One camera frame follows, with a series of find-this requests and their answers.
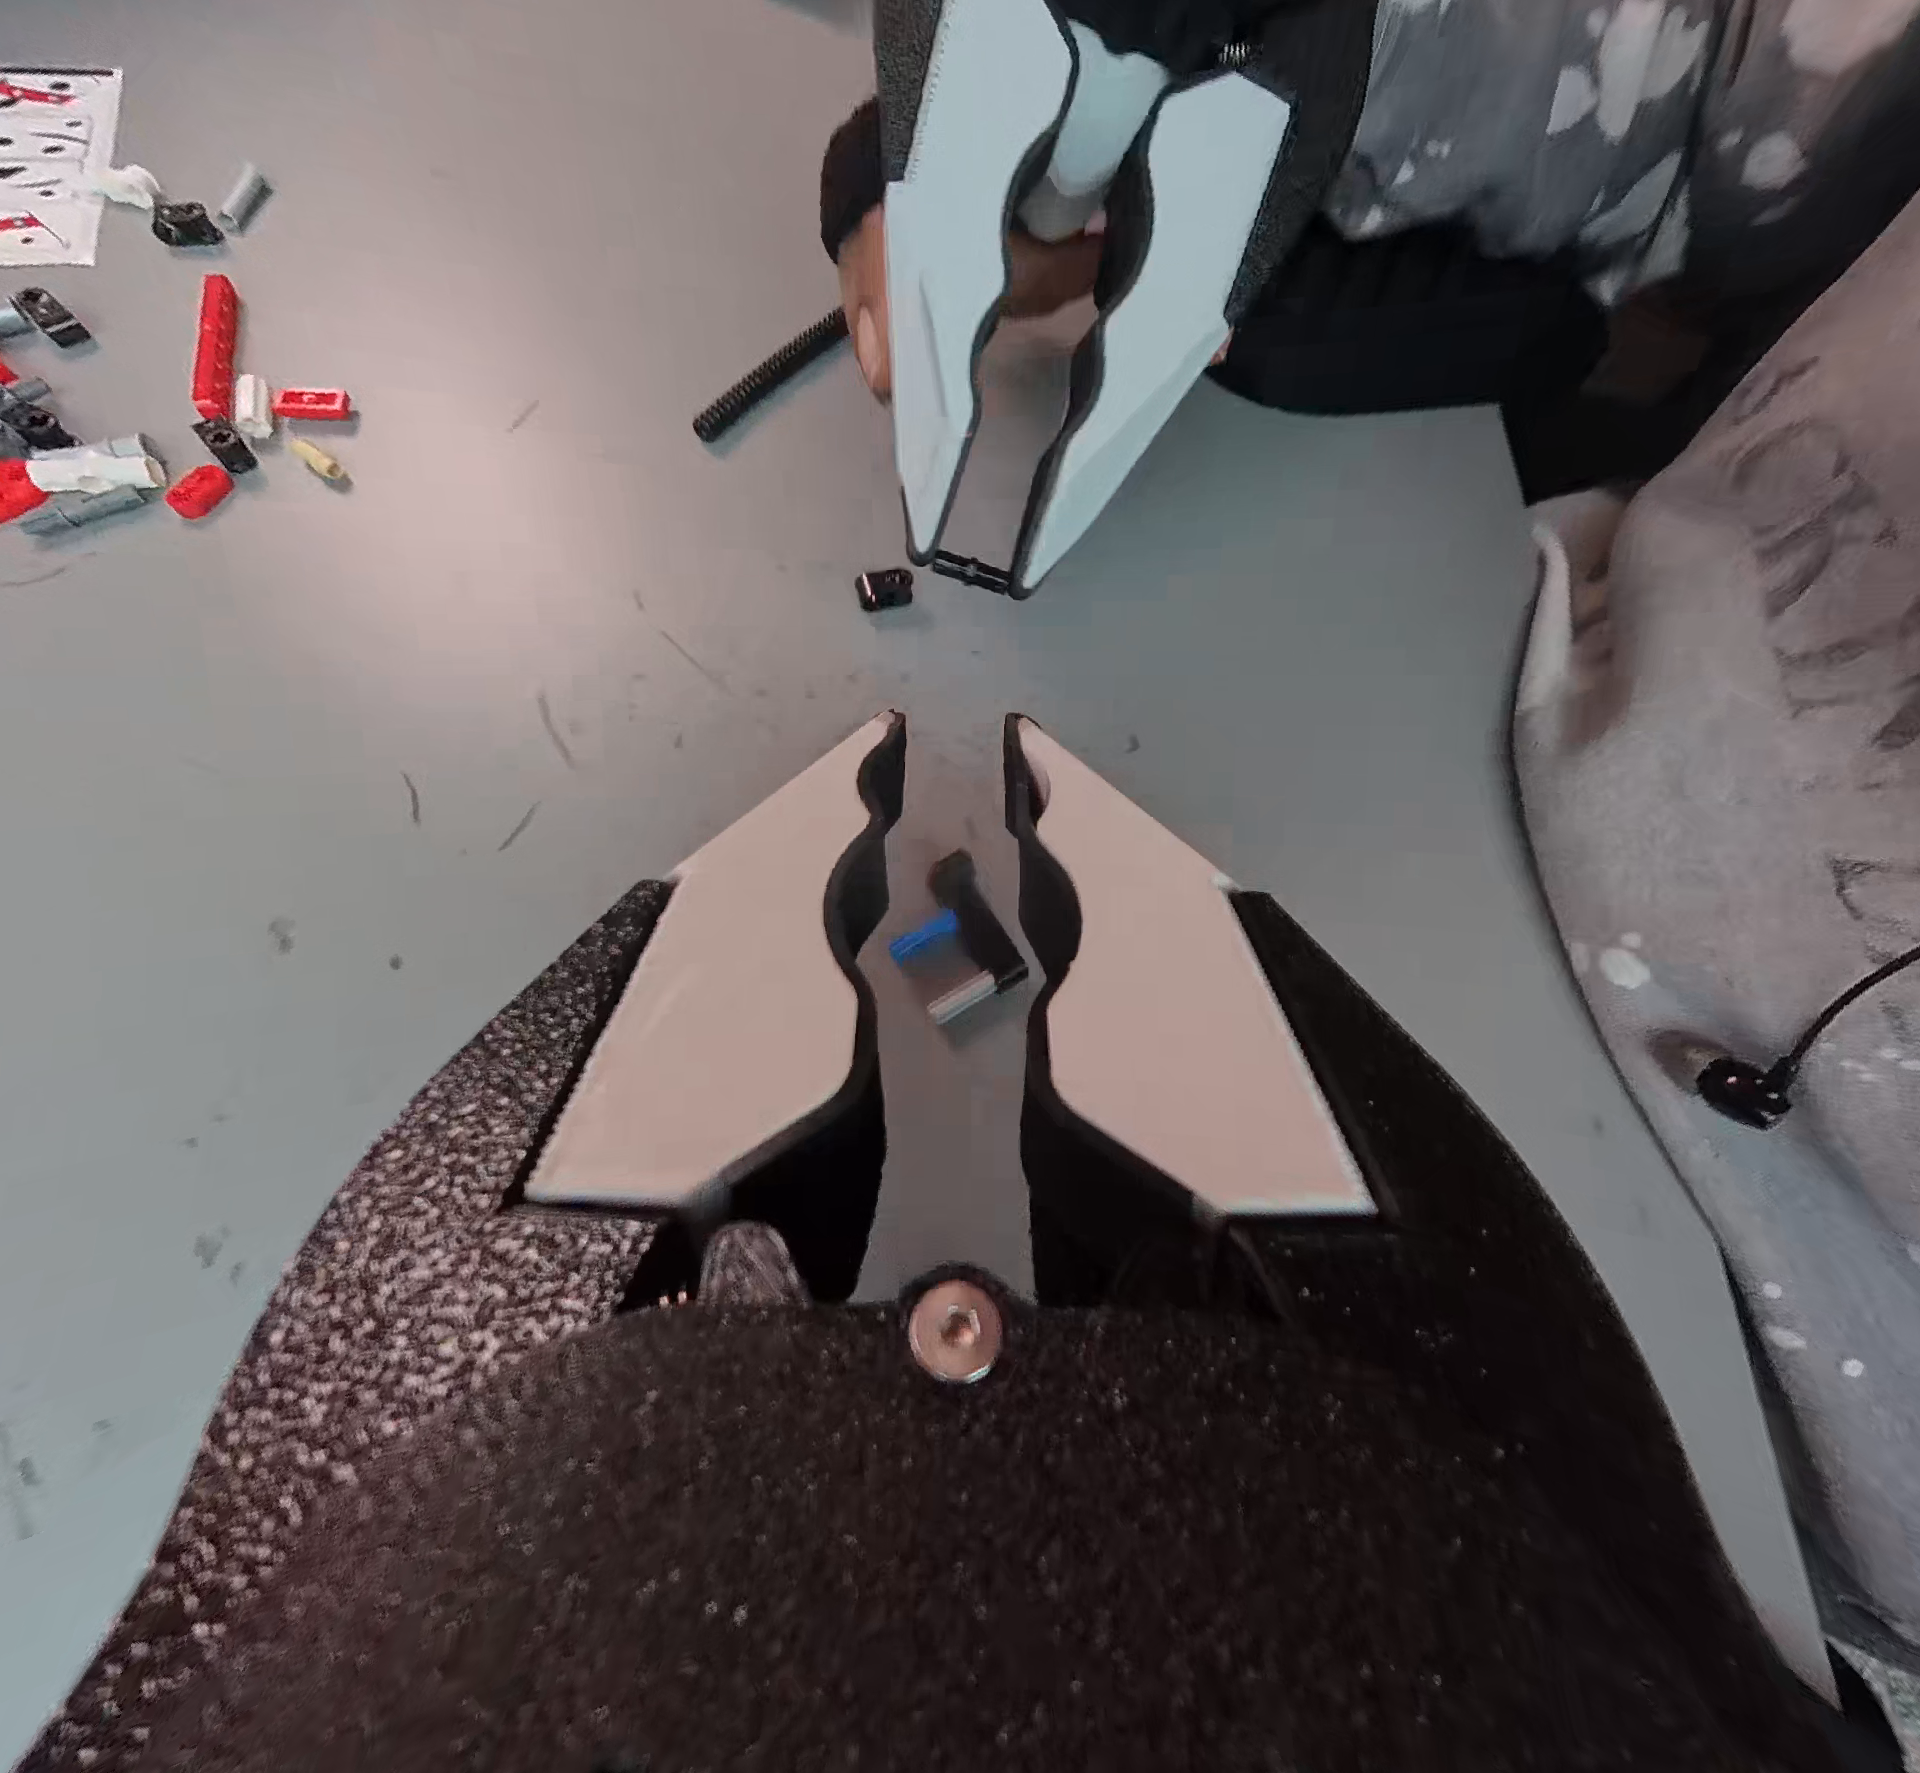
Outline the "printed instruction sheet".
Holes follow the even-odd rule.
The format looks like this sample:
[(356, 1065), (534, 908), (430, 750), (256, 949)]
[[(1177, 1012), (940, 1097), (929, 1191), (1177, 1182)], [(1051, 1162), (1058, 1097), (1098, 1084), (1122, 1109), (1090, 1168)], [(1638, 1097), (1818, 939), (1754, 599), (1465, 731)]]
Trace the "printed instruction sheet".
[(0, 265), (93, 265), (125, 73), (0, 68)]

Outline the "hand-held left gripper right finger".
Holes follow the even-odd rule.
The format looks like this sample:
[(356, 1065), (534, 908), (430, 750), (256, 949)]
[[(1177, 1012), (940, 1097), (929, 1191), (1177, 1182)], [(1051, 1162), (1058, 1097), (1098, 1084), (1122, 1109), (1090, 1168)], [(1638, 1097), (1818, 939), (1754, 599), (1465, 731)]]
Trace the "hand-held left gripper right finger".
[(1377, 1182), (1236, 878), (1024, 714), (1000, 725), (1000, 800), (1041, 972), (1018, 1104), (1032, 1256), (1377, 1242)]

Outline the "grey desk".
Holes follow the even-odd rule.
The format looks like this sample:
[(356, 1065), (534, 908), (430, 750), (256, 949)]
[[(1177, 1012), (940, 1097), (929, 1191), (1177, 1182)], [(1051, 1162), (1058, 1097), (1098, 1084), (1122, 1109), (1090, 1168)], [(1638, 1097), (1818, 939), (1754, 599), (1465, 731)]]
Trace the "grey desk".
[(1496, 410), (1195, 387), (1036, 599), (904, 560), (850, 354), (719, 456), (837, 297), (818, 161), (873, 0), (9, 0), (125, 73), (118, 156), (223, 198), (247, 360), (347, 387), (347, 492), (9, 528), (9, 1765), (66, 1703), (300, 1239), (420, 1084), (880, 707), (894, 919), (972, 851), (1000, 721), (1284, 899), (1488, 1114), (1600, 1264), (1725, 1560), (1818, 1613), (1740, 1299), (1613, 1078), (1509, 779), (1533, 518)]

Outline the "black clip microphone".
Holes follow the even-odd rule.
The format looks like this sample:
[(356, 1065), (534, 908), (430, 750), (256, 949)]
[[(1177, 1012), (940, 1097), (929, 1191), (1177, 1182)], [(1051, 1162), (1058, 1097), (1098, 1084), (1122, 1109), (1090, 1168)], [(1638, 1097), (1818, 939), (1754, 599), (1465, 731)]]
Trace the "black clip microphone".
[(1718, 1054), (1697, 1071), (1697, 1097), (1718, 1120), (1752, 1128), (1752, 1129), (1774, 1129), (1792, 1114), (1792, 1090), (1797, 1090), (1797, 1062), (1754, 1065), (1754, 1062)]

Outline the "black mesh cushion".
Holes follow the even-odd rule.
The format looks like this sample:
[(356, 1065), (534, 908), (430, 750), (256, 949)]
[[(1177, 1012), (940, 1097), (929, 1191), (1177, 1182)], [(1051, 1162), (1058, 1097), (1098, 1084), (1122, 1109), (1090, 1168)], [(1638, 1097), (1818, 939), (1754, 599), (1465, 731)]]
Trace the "black mesh cushion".
[(1496, 258), (1434, 227), (1342, 240), (1314, 227), (1205, 370), (1296, 417), (1496, 404), (1527, 501), (1619, 475), (1619, 410), (1585, 395), (1608, 320), (1575, 255)]

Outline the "person's right forearm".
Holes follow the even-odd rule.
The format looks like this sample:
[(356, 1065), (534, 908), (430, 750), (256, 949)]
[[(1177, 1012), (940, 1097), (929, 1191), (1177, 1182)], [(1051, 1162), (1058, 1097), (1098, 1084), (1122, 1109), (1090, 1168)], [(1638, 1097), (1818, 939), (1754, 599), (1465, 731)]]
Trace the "person's right forearm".
[(1348, 240), (1462, 227), (1600, 309), (1827, 290), (1911, 198), (1920, 0), (1384, 0)]

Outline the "black angled toy beam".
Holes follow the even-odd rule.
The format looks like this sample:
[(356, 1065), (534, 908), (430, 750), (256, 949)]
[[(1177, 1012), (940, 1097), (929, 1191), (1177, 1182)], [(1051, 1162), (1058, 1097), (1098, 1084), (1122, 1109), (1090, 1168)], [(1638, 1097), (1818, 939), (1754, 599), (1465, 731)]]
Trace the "black angled toy beam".
[(972, 869), (972, 851), (951, 851), (939, 869), (929, 869), (929, 895), (939, 908), (957, 919), (957, 939), (972, 961), (972, 972), (1005, 997), (1032, 978), (1015, 933), (996, 919), (986, 886), (979, 886), (979, 869)]

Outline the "pile of mixed toy pieces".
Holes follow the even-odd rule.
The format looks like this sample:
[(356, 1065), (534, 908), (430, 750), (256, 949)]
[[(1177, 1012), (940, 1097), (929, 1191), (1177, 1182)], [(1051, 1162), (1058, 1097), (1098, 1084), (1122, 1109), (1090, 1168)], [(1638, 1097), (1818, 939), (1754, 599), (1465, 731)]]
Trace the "pile of mixed toy pieces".
[(50, 492), (35, 492), (29, 461), (72, 448), (51, 387), (0, 364), (0, 526), (35, 512)]

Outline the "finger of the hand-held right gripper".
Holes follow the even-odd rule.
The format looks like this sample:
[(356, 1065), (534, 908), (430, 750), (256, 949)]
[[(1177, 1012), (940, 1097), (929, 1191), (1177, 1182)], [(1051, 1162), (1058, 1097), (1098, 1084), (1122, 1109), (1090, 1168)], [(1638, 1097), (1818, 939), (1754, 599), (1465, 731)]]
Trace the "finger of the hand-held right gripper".
[(1018, 518), (1018, 599), (1090, 534), (1233, 338), (1223, 309), (1284, 135), (1291, 104), (1273, 86), (1203, 78), (1165, 86), (1122, 161), (1098, 324), (1072, 347), (1064, 417)]
[(1041, 177), (1076, 44), (1051, 0), (940, 0), (913, 150), (881, 198), (887, 404), (907, 560), (940, 553), (979, 437), (979, 360), (1015, 290), (1005, 227)]

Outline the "long red toy beam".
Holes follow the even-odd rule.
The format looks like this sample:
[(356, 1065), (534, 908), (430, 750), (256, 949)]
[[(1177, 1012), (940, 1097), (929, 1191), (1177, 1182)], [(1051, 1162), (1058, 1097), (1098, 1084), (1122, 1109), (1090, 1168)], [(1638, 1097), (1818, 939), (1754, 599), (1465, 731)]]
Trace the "long red toy beam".
[(223, 271), (209, 271), (202, 320), (195, 320), (195, 364), (188, 364), (195, 417), (237, 410), (237, 338), (243, 338), (243, 297)]

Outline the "white curved toy piece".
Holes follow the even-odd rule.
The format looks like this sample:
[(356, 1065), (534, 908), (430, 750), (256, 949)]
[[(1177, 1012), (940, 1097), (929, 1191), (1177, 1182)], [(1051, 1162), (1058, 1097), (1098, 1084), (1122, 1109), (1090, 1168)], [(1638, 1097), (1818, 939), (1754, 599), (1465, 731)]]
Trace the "white curved toy piece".
[(171, 482), (149, 437), (79, 443), (17, 461), (44, 498), (158, 498)]

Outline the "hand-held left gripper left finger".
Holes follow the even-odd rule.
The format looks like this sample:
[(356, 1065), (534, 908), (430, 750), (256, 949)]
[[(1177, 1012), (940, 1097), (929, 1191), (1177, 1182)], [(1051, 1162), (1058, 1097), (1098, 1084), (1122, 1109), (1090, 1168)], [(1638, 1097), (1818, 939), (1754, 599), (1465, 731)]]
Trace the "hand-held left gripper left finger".
[(627, 966), (541, 1143), (528, 1209), (783, 1231), (865, 1256), (881, 1176), (880, 997), (907, 714), (881, 707), (695, 851)]

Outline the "person's right hand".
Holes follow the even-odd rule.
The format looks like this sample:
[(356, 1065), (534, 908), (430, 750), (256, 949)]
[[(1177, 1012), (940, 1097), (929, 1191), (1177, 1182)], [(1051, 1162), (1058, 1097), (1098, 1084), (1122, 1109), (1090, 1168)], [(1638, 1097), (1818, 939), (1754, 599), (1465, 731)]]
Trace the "person's right hand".
[[(1052, 320), (1098, 290), (1108, 211), (1090, 211), (1058, 240), (1032, 229), (1005, 234), (1000, 320)], [(825, 150), (818, 234), (837, 265), (837, 297), (856, 344), (858, 383), (887, 403), (887, 258), (881, 258), (881, 132), (880, 102), (858, 102)]]

